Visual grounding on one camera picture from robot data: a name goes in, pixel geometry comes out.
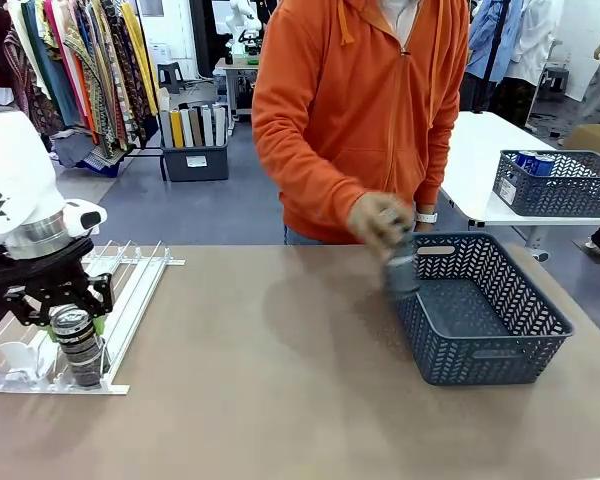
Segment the hoodie pocket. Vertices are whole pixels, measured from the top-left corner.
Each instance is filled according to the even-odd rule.
[[[426,167],[414,149],[396,151],[392,178],[389,179],[389,187],[403,200],[413,202],[416,190],[426,176]]]
[[[357,178],[362,186],[382,190],[387,172],[387,151],[382,149],[345,148],[332,161],[347,176]]]

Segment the paper label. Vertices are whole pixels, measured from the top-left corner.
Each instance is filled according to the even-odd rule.
[[[507,179],[502,179],[502,185],[500,186],[500,196],[509,205],[513,205],[513,199],[516,198],[516,187],[511,185],[511,182]]]
[[[198,168],[207,166],[207,157],[204,155],[198,157],[187,157],[187,167]]]

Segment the table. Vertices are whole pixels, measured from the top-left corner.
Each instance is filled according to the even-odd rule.
[[[227,65],[224,58],[221,58],[216,64],[216,68],[224,70],[227,77],[227,103],[229,104],[229,135],[233,135],[233,129],[236,125],[238,115],[251,115],[250,108],[238,108],[236,89],[240,72],[244,70],[257,71],[260,65],[249,65],[245,58],[234,58],[232,65]]]
[[[600,218],[521,217],[492,191],[501,150],[553,150],[533,135],[489,112],[461,112],[451,136],[449,163],[441,191],[471,224],[528,226],[527,248],[540,259],[552,225],[600,225]]]
[[[575,335],[535,385],[440,388],[364,247],[174,247],[129,394],[0,394],[0,479],[598,477],[600,331],[510,251]]]

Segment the blue can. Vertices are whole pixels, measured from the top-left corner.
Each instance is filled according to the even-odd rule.
[[[527,150],[518,152],[518,157],[516,158],[516,164],[520,168],[523,168],[527,172],[531,173],[531,170],[533,169],[533,166],[535,165],[535,163],[536,163],[536,153],[535,152],[530,152]]]
[[[553,170],[555,163],[556,161],[553,157],[548,155],[537,155],[536,161],[529,173],[537,177],[550,177],[551,170]]]

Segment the basket handle hole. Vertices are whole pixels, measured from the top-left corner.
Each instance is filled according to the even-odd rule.
[[[495,350],[495,349],[485,349],[485,350],[476,350],[473,352],[473,358],[476,360],[497,360],[497,359],[513,359],[522,357],[524,355],[524,350],[521,348],[518,349],[505,349],[505,350]]]
[[[439,247],[420,247],[418,248],[418,255],[453,255],[456,251],[456,247],[453,245],[439,246]]]

